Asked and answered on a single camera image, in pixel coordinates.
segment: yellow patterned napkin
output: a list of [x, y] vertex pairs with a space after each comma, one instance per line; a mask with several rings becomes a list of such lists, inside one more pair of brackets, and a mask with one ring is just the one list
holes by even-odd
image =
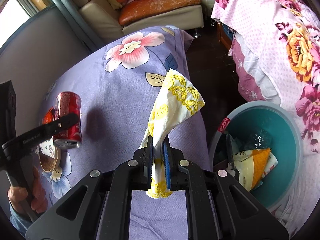
[[152, 167], [151, 198], [163, 198], [172, 194], [165, 182], [161, 144], [169, 132], [204, 106], [204, 101], [194, 86], [178, 71], [170, 69], [153, 105], [148, 128], [139, 148], [147, 146], [148, 136], [153, 137], [154, 162]]

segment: window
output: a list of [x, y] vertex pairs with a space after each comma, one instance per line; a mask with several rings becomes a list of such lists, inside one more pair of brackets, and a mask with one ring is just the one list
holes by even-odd
[[0, 13], [0, 47], [28, 19], [17, 0], [9, 0]]
[[0, 47], [30, 17], [51, 3], [51, 0], [9, 0], [0, 13]]

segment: blue sleeve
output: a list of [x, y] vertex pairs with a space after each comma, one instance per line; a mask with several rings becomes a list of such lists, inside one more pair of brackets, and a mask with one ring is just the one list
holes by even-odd
[[11, 203], [10, 203], [10, 212], [11, 212], [10, 222], [19, 231], [19, 233], [24, 237], [28, 227], [31, 226], [32, 222], [30, 220], [23, 218], [21, 215], [19, 215], [13, 209]]

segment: plastic bag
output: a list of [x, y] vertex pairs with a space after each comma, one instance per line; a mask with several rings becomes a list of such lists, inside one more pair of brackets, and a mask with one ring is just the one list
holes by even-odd
[[244, 145], [244, 151], [253, 149], [267, 149], [271, 144], [271, 135], [261, 128], [255, 128], [250, 134], [247, 143]]

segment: metal screw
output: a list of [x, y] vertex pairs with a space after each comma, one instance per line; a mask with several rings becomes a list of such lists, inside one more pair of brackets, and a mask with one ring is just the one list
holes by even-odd
[[218, 171], [218, 176], [220, 177], [226, 177], [228, 173], [225, 170], [219, 170]]
[[90, 177], [91, 178], [96, 178], [96, 177], [99, 177], [100, 176], [100, 171], [97, 171], [97, 170], [93, 170], [90, 172]]
[[137, 166], [137, 165], [138, 165], [138, 162], [137, 162], [136, 160], [131, 160], [131, 161], [128, 162], [128, 165], [129, 165], [130, 167]]
[[179, 163], [181, 166], [188, 166], [190, 164], [187, 160], [181, 160]]

